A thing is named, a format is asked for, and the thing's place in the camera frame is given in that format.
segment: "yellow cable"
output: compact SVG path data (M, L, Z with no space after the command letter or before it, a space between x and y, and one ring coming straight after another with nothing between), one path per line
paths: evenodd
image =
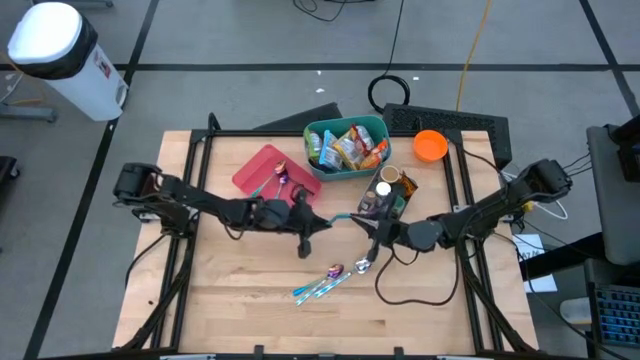
M24 72L22 72L22 70L18 69L18 67L16 66L16 64L13 63L13 61L11 61L11 59L9 59L9 57L4 53L0 51L0 55L7 61L7 63L9 65L11 65L11 67L17 71L19 74L23 74L23 76L25 75ZM42 89L42 85L40 85L40 83L38 83L37 81L34 81L31 77L27 76L27 79L29 79L30 81L33 81L33 83L36 85L36 88L38 89L38 92L40 92L40 98L35 98L35 99L25 99L25 100L18 100L18 101L14 101L14 102L10 102L8 103L8 105L20 105L20 104L40 104L46 101L47 95L44 92L44 89Z
M473 45L471 46L471 51L469 52L469 57L467 57L467 62L464 64L464 68L462 69L462 74L460 75L460 86L458 87L458 99L456 100L456 111L460 111L460 98L462 98L462 90L464 90L464 78L467 75L467 69L469 68L469 64L471 63L471 58L473 57L473 53L476 51L476 45L478 45L478 39L480 39L480 34L482 33L482 29L484 28L484 23L487 22L487 16L489 15L490 7L491 7L491 0L487 0L487 5L484 8L484 14L482 15L482 21L480 22L480 27L478 27L476 38L475 40L473 40Z

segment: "white paper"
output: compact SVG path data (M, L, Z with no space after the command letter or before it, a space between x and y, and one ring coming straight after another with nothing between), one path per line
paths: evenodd
M520 241L518 238L528 242L529 244L535 246L532 247L529 244ZM542 240L540 240L540 236L537 234L520 234L514 235L513 241L518 246L518 251L520 251L520 255L523 258L528 259L532 258L536 255L544 254L544 250L542 250ZM533 289L536 292L557 292L558 288L556 287L556 281L553 279L553 275L547 275L535 280L531 280L531 285L533 285ZM531 292L531 288L529 287L529 282L524 282L524 290L527 293Z

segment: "white trash can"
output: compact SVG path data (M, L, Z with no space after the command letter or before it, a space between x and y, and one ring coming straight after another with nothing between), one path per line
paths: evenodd
M91 119L113 120L122 114L129 87L97 40L76 9L45 2L22 17L8 54L25 74L46 81Z

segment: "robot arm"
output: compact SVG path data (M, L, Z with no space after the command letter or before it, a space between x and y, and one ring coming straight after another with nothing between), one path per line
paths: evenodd
M429 252L436 244L448 249L465 236L486 237L500 218L522 207L528 201L553 202L565 196L572 186L571 178L555 160L540 160L524 169L501 190L459 212L431 216L406 224L386 216L352 214L351 219L363 227L374 240L368 260L374 261L377 249L393 244L418 252Z
M134 216L141 220L148 215L158 216L163 232L173 236L184 236L189 231L196 211L213 215L236 231L297 234L300 258L311 253L309 237L331 227L313 213L304 188L294 195L291 208L284 200L224 199L162 174L158 167L148 164L125 164L113 194L118 203L132 207Z

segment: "trash can lid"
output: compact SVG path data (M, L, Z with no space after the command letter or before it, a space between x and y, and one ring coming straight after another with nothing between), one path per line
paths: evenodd
M22 17L8 45L16 64L47 63L66 55L78 40L82 16L72 6L45 2Z

